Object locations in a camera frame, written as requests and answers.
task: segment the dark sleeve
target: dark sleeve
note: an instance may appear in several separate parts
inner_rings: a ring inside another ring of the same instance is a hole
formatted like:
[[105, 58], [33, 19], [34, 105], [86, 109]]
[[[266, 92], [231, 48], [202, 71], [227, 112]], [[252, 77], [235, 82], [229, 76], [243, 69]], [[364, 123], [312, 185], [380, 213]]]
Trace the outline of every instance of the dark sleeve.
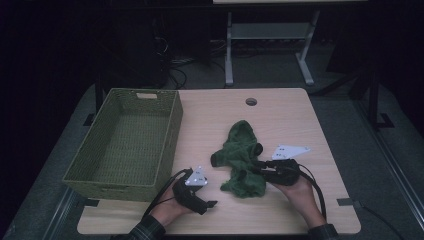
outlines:
[[159, 240], [165, 235], [165, 228], [156, 218], [148, 215], [143, 218], [127, 235], [117, 236], [116, 240]]
[[340, 240], [333, 224], [324, 224], [311, 228], [308, 233], [311, 240]]

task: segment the human hand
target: human hand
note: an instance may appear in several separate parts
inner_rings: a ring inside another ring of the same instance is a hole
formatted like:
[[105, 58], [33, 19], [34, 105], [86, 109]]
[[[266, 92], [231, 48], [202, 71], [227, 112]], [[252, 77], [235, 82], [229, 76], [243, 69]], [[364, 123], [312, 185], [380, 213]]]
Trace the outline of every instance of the human hand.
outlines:
[[163, 193], [159, 199], [159, 202], [163, 202], [156, 205], [150, 212], [150, 215], [156, 218], [156, 220], [158, 220], [158, 222], [160, 222], [164, 227], [168, 226], [178, 217], [193, 212], [190, 209], [180, 205], [174, 198], [172, 187], [177, 181], [178, 179], [176, 179]]
[[272, 183], [286, 195], [293, 207], [303, 216], [309, 228], [326, 224], [324, 217], [315, 202], [311, 183], [300, 176], [292, 186], [283, 186]]

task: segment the crumpled green fabric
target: crumpled green fabric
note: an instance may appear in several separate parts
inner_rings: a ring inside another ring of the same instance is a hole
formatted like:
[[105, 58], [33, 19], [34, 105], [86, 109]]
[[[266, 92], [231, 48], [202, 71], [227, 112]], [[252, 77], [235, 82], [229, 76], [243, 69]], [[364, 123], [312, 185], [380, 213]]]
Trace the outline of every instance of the crumpled green fabric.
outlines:
[[232, 167], [230, 180], [222, 184], [221, 190], [230, 191], [239, 198], [262, 197], [266, 181], [251, 171], [262, 150], [250, 124], [246, 120], [235, 123], [223, 148], [211, 156], [213, 167]]

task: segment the woven basket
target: woven basket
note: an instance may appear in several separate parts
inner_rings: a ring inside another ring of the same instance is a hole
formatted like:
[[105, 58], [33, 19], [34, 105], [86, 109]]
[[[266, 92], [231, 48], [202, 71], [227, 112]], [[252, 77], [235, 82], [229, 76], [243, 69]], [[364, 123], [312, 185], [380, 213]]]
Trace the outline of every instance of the woven basket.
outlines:
[[111, 89], [63, 181], [87, 198], [152, 201], [171, 176], [178, 91]]

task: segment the table surface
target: table surface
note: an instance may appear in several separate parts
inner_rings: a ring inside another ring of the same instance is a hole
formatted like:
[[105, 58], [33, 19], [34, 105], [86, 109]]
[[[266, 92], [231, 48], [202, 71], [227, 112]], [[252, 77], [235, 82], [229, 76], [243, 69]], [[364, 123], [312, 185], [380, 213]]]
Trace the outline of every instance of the table surface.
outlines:
[[[352, 206], [339, 206], [349, 198], [340, 173], [305, 90], [222, 89], [179, 91], [184, 109], [175, 153], [173, 173], [202, 166], [208, 185], [197, 192], [205, 201], [218, 204], [203, 216], [188, 214], [167, 228], [167, 234], [305, 234], [303, 218], [286, 197], [267, 184], [265, 196], [239, 199], [220, 191], [230, 178], [230, 168], [213, 168], [212, 153], [220, 150], [231, 126], [239, 120], [250, 123], [264, 146], [259, 160], [271, 160], [279, 144], [308, 146], [311, 151], [295, 157], [314, 174], [327, 207], [328, 222], [339, 233], [357, 233], [360, 223]], [[248, 106], [255, 98], [256, 106]], [[100, 200], [86, 206], [78, 224], [82, 234], [128, 233], [141, 219], [148, 203]]]

